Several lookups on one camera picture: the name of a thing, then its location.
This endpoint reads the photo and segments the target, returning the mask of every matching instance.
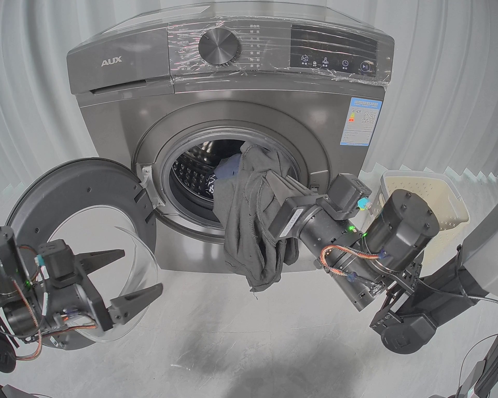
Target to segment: control panel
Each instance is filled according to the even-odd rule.
[[[229,71],[295,71],[376,77],[378,41],[358,30],[270,19],[169,24],[172,76]]]
[[[289,68],[290,23],[238,19],[168,26],[171,75]]]
[[[373,77],[377,41],[345,30],[292,25],[290,66]]]

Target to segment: white laundry basket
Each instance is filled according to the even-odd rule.
[[[380,179],[380,188],[372,201],[372,215],[363,224],[363,231],[380,213],[393,191],[405,189],[424,199],[439,221],[439,233],[424,251],[429,264],[470,222],[469,212],[453,182],[443,174],[410,170],[388,170]]]

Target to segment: white curtain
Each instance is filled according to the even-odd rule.
[[[61,162],[95,156],[66,54],[160,0],[0,0],[0,223]],[[325,4],[324,1],[309,3]],[[498,174],[498,2],[330,0],[394,37],[392,81],[364,169]]]

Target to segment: dial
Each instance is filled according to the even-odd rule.
[[[199,40],[199,54],[212,65],[223,65],[237,55],[239,42],[228,29],[214,28],[204,33]]]

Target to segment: gray floor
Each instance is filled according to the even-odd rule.
[[[497,184],[452,177],[471,210],[469,231],[498,201]],[[374,174],[363,179],[376,189]],[[75,352],[45,348],[0,384],[54,398],[446,397],[468,349],[498,329],[498,308],[480,303],[400,356],[368,328],[382,299],[358,313],[321,271],[284,273],[257,298],[237,275],[160,271],[159,279],[163,296],[124,338]],[[490,343],[468,356],[464,374]]]

